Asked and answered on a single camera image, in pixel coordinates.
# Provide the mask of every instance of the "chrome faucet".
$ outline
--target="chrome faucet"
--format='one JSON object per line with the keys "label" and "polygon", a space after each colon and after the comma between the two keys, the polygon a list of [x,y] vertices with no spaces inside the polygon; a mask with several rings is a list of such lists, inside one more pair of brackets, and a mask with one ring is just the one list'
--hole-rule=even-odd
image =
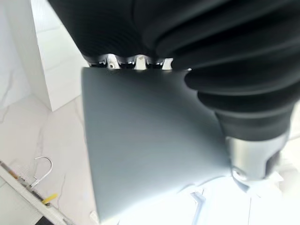
{"label": "chrome faucet", "polygon": [[42,181],[46,176],[48,176],[49,173],[52,171],[52,167],[53,167],[52,160],[51,160],[49,157],[47,157],[47,156],[39,156],[39,157],[36,157],[34,160],[37,160],[37,159],[40,159],[40,158],[45,158],[45,159],[47,159],[47,160],[50,162],[50,169],[49,169],[49,171],[48,171],[44,176],[42,176],[40,179],[38,179],[38,178],[36,178],[36,177],[34,176],[34,178],[36,179],[36,181],[33,182],[32,184],[30,184],[30,185],[29,185],[29,188],[34,188],[39,182],[41,182],[41,181]]}

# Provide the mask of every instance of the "white tile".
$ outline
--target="white tile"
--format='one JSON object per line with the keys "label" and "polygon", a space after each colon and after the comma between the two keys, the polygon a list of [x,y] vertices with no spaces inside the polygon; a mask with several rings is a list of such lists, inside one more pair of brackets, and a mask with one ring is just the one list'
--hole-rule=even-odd
{"label": "white tile", "polygon": [[59,109],[81,94],[81,80],[68,83],[67,85],[49,92],[52,111]]}
{"label": "white tile", "polygon": [[295,105],[291,118],[290,138],[296,137],[300,137],[300,103]]}
{"label": "white tile", "polygon": [[288,141],[282,153],[300,171],[300,138]]}
{"label": "white tile", "polygon": [[32,207],[8,184],[0,187],[0,199],[0,224],[34,225],[42,217],[37,209]]}
{"label": "white tile", "polygon": [[46,82],[52,110],[55,111],[81,94],[81,69],[87,62],[74,57],[46,71]]}
{"label": "white tile", "polygon": [[203,189],[206,202],[199,224],[248,225],[250,196],[243,192],[232,178],[207,182]]}
{"label": "white tile", "polygon": [[45,71],[81,55],[63,26],[38,33],[37,42]]}
{"label": "white tile", "polygon": [[2,187],[3,184],[5,184],[5,181],[0,177],[0,188]]}
{"label": "white tile", "polygon": [[249,214],[249,225],[281,225],[281,224],[289,224],[287,222],[283,222],[281,219],[283,217],[282,214],[282,201],[279,199],[264,199],[259,197],[251,198],[251,209]]}
{"label": "white tile", "polygon": [[0,160],[29,181],[33,158],[43,150],[41,134],[49,112],[33,96],[0,111]]}
{"label": "white tile", "polygon": [[31,93],[26,74],[16,51],[5,14],[0,4],[0,109]]}
{"label": "white tile", "polygon": [[47,70],[45,76],[48,91],[53,92],[68,83],[79,81],[81,79],[81,69],[87,66],[87,62],[80,55]]}
{"label": "white tile", "polygon": [[32,14],[36,32],[59,27],[61,21],[46,0],[31,0]]}
{"label": "white tile", "polygon": [[52,172],[37,186],[44,197],[57,193],[51,201],[75,224],[93,225],[90,212],[96,210],[85,144],[83,109],[78,97],[51,112],[34,97],[12,104],[0,125],[0,160],[13,171],[33,181],[48,169],[40,155],[53,161]]}

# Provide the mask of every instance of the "gray metal plate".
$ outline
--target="gray metal plate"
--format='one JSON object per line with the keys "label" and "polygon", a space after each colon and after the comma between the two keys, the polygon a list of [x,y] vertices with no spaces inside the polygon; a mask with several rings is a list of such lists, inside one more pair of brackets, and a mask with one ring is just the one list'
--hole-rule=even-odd
{"label": "gray metal plate", "polygon": [[214,113],[186,72],[82,70],[86,139],[100,221],[230,175]]}

